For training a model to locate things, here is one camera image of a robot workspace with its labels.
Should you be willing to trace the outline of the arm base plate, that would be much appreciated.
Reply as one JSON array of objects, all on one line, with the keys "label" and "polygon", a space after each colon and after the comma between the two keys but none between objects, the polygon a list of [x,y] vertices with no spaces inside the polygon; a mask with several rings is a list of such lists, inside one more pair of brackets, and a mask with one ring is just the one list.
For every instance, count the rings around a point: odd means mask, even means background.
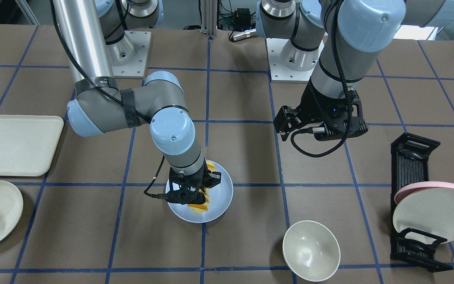
[{"label": "arm base plate", "polygon": [[149,31],[126,31],[119,42],[106,46],[115,78],[145,78],[151,38]]},{"label": "arm base plate", "polygon": [[317,50],[298,50],[289,39],[267,38],[267,59],[271,81],[276,83],[308,83],[324,47],[323,41]]}]

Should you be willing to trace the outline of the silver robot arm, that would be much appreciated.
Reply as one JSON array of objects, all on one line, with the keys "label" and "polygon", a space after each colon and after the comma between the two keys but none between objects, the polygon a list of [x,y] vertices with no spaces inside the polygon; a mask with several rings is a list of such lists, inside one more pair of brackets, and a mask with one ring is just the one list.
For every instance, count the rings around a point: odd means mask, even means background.
[{"label": "silver robot arm", "polygon": [[[70,60],[76,98],[67,104],[73,130],[95,136],[123,128],[150,125],[156,147],[178,181],[221,180],[209,169],[177,77],[167,71],[149,75],[143,86],[121,90],[112,63],[134,56],[129,28],[154,26],[162,19],[160,0],[52,0],[52,19]],[[262,0],[257,5],[256,32],[286,38],[295,50],[314,54],[324,34],[328,40],[318,57],[297,108],[283,106],[273,121],[282,140],[312,133],[320,141],[339,140],[319,158],[333,153],[349,137],[368,127],[353,118],[360,108],[356,89],[405,18],[406,2],[384,5],[378,0]]]},{"label": "silver robot arm", "polygon": [[260,0],[259,37],[317,63],[296,108],[281,106],[273,124],[282,141],[319,158],[368,131],[357,88],[400,25],[444,27],[454,22],[454,0]]}]

